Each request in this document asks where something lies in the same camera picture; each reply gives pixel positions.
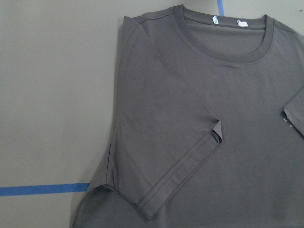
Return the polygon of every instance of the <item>blue tape line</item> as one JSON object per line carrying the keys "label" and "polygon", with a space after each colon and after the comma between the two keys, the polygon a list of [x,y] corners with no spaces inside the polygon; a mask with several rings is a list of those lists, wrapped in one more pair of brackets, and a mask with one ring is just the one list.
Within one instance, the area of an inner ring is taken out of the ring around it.
{"label": "blue tape line", "polygon": [[218,12],[220,16],[224,16],[224,7],[223,7],[223,2],[222,0],[218,0]]}
{"label": "blue tape line", "polygon": [[89,184],[90,183],[1,187],[0,188],[0,196],[17,196],[17,195],[37,195],[37,194],[51,194],[51,193],[64,193],[64,192],[81,192],[81,191],[86,191]]}

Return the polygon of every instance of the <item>folded sleeve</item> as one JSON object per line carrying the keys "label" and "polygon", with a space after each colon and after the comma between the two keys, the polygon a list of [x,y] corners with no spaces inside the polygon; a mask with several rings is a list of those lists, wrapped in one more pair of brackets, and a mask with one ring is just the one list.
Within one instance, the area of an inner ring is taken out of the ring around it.
{"label": "folded sleeve", "polygon": [[304,136],[304,87],[283,107],[285,119]]}
{"label": "folded sleeve", "polygon": [[104,186],[151,219],[222,143],[221,121],[123,19],[123,53]]}

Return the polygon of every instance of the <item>crew neck collar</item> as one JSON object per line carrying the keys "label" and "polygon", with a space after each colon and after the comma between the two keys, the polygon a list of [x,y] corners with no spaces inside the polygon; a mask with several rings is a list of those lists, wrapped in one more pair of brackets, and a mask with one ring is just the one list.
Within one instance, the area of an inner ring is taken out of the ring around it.
{"label": "crew neck collar", "polygon": [[[176,29],[178,33],[183,37],[184,42],[186,42],[191,48],[195,49],[195,51],[199,52],[200,54],[212,58],[216,61],[235,64],[247,64],[256,62],[269,51],[272,45],[275,19],[267,14],[257,19],[234,18],[216,15],[220,21],[220,26],[237,29],[265,29],[262,43],[253,52],[242,55],[225,55],[210,50],[209,48],[199,43],[196,38],[189,32],[188,27],[185,23],[186,18],[200,23],[219,26],[218,24],[213,23],[212,17],[214,17],[214,15],[190,10],[183,4],[171,7],[171,12],[173,20],[176,24]],[[248,27],[239,27],[237,20],[246,21],[248,23]]]}

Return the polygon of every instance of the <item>t-shirt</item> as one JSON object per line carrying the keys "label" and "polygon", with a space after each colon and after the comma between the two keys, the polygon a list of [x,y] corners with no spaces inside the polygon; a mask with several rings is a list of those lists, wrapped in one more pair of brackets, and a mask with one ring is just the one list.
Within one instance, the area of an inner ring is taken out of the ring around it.
{"label": "t-shirt", "polygon": [[304,36],[176,5],[123,18],[109,149],[75,228],[304,227]]}

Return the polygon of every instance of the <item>sleeve hem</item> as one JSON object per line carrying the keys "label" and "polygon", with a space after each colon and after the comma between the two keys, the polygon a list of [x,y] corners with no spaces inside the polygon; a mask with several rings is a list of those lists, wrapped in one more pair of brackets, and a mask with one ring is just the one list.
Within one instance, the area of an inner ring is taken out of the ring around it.
{"label": "sleeve hem", "polygon": [[209,157],[222,143],[221,121],[204,135],[146,194],[137,207],[151,219],[190,176],[199,168],[200,164]]}
{"label": "sleeve hem", "polygon": [[286,106],[283,108],[284,117],[304,136],[304,120],[300,120]]}

